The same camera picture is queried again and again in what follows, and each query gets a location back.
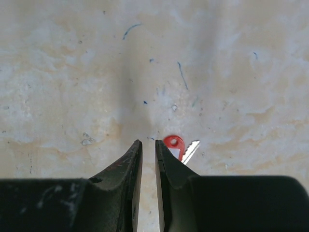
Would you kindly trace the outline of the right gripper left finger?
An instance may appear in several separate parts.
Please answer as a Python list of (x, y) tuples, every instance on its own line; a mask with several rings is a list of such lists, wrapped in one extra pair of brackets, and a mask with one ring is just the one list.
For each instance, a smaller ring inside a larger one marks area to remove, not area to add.
[(3, 232), (135, 232), (142, 143), (91, 178), (2, 179)]

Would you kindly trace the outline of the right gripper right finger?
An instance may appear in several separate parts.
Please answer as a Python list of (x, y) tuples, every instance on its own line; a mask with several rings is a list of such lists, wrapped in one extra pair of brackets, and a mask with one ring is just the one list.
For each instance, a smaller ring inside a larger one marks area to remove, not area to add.
[(306, 232), (309, 196), (282, 175), (200, 176), (155, 143), (162, 232)]

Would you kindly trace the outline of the key with red tag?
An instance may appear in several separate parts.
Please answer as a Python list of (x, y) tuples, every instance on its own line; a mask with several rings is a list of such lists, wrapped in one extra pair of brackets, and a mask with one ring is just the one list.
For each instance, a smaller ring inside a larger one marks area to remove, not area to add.
[(169, 135), (163, 140), (166, 147), (172, 155), (184, 165), (187, 165), (197, 149), (200, 147), (200, 141), (193, 141), (188, 147), (185, 146), (184, 140), (178, 135)]

